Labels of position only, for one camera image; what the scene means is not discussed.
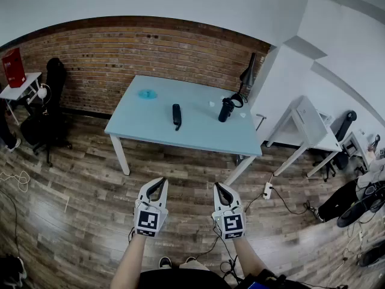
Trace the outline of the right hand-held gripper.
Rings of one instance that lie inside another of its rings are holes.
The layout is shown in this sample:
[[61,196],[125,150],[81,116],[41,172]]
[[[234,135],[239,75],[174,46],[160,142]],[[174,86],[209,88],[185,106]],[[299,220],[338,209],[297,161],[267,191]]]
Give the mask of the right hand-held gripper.
[[213,187],[215,210],[212,213],[215,227],[224,240],[240,238],[245,234],[245,214],[239,194],[226,184],[216,182]]

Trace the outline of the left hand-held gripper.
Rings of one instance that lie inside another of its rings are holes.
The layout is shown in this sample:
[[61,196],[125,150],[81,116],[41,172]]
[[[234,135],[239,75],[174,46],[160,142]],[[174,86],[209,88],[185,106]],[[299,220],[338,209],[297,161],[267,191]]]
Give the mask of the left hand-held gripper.
[[167,216],[168,179],[160,177],[143,185],[135,201],[134,229],[138,235],[156,237]]

